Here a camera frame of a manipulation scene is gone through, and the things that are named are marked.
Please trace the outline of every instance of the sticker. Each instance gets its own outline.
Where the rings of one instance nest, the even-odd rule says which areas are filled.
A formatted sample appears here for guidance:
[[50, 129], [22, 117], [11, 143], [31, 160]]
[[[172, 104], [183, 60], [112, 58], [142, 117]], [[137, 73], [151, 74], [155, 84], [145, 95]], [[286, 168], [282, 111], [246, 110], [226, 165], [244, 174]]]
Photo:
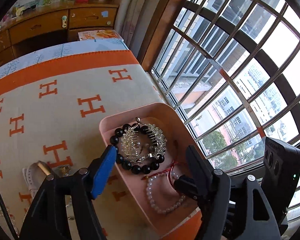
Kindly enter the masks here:
[[108, 11], [101, 12], [101, 15], [103, 16], [103, 18], [108, 17]]

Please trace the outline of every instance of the blue gripper pad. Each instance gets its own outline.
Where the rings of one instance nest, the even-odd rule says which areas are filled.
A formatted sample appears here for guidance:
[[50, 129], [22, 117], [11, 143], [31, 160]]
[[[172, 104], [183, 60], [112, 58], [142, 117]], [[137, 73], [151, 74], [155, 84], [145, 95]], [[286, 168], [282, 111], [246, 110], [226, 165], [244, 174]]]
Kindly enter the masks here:
[[91, 190], [92, 199], [96, 199], [103, 192], [110, 173], [115, 163], [117, 150], [113, 145], [108, 145], [100, 158], [94, 159], [90, 166], [90, 175], [93, 177], [93, 186]]

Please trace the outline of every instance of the pink tray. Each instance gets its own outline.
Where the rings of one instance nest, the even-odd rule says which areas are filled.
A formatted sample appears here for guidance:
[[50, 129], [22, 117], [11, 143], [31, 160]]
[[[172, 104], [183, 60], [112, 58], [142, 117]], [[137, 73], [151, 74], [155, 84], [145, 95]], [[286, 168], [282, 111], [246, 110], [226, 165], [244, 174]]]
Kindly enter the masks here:
[[[137, 116], [141, 118], [143, 123], [152, 123], [159, 127], [167, 139], [165, 161], [160, 164], [159, 170], [152, 171], [149, 175], [170, 167], [173, 159], [179, 163], [186, 163], [186, 148], [188, 145], [196, 146], [196, 143], [177, 113], [170, 106], [163, 103], [153, 103], [105, 117], [101, 120], [99, 125], [99, 130], [105, 145], [110, 144], [109, 139], [114, 135], [116, 128], [122, 127], [125, 123], [135, 123], [135, 117]], [[146, 195], [147, 179], [141, 180], [144, 174], [134, 175], [131, 171], [126, 171], [121, 165], [117, 164], [115, 164], [115, 167], [138, 204], [146, 222], [154, 228], [159, 236], [164, 236], [173, 230], [197, 208], [197, 202], [187, 198], [183, 204], [173, 212], [167, 215], [157, 214], [157, 212], [150, 207]], [[185, 164], [175, 166], [173, 171], [178, 175], [188, 174], [188, 169]], [[156, 179], [156, 182], [152, 186], [152, 192], [156, 204], [161, 209], [170, 207], [179, 199], [178, 193], [170, 186], [167, 176], [161, 176]]]

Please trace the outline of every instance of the window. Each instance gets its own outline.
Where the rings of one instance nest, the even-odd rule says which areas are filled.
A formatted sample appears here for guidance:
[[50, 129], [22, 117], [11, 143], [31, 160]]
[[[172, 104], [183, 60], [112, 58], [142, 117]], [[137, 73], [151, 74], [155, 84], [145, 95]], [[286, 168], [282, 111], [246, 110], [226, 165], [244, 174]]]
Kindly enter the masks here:
[[232, 122], [233, 122], [233, 124], [235, 125], [235, 126], [237, 126], [239, 123], [241, 123], [241, 120], [240, 120], [240, 117], [236, 117], [236, 118], [234, 118], [233, 120], [232, 120]]
[[[295, 104], [300, 102], [300, 19], [285, 0], [224, 1], [188, 0], [172, 19], [152, 73], [205, 157], [227, 171], [263, 156], [259, 124], [272, 138], [292, 144], [300, 139], [295, 138], [298, 118], [285, 101], [300, 107]], [[195, 16], [201, 3], [203, 10]], [[211, 24], [217, 14], [220, 21]], [[263, 52], [251, 57], [245, 48], [255, 43]], [[268, 73], [281, 71], [285, 61], [284, 78], [269, 82]], [[234, 117], [224, 122], [230, 114]]]
[[231, 106], [231, 107], [227, 110], [227, 113], [228, 113], [228, 114], [231, 114], [233, 111], [234, 111], [234, 109], [233, 109], [233, 107]]

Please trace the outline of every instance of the black bead bracelet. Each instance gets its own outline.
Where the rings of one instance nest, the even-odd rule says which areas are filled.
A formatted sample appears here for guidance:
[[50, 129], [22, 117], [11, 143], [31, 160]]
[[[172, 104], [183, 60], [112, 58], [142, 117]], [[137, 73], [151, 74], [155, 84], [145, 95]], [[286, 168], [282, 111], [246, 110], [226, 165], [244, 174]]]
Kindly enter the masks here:
[[[126, 158], [124, 158], [121, 154], [119, 154], [119, 148], [117, 146], [117, 144], [119, 143], [119, 138], [123, 136], [123, 134], [125, 133], [125, 130], [128, 129], [129, 127], [131, 127], [130, 124], [126, 123], [122, 126], [121, 128], [117, 128], [114, 131], [113, 136], [110, 137], [110, 143], [115, 147], [116, 151], [117, 151], [117, 156], [116, 156], [116, 163], [117, 164], [121, 164], [122, 168], [124, 170], [131, 170], [131, 172], [133, 174], [139, 174], [139, 173], [143, 173], [143, 174], [149, 174], [151, 172], [151, 170], [156, 171], [157, 169], [159, 169], [160, 167], [160, 163], [164, 162], [164, 156], [159, 154], [158, 158], [153, 158], [154, 161], [151, 162], [149, 165], [143, 165], [142, 167], [140, 167], [139, 165], [132, 165], [132, 163], [129, 160], [126, 160]], [[135, 131], [140, 131], [142, 134], [147, 134], [148, 131], [148, 127], [146, 125], [140, 127], [140, 125], [138, 125], [137, 123], [133, 124], [134, 130]]]

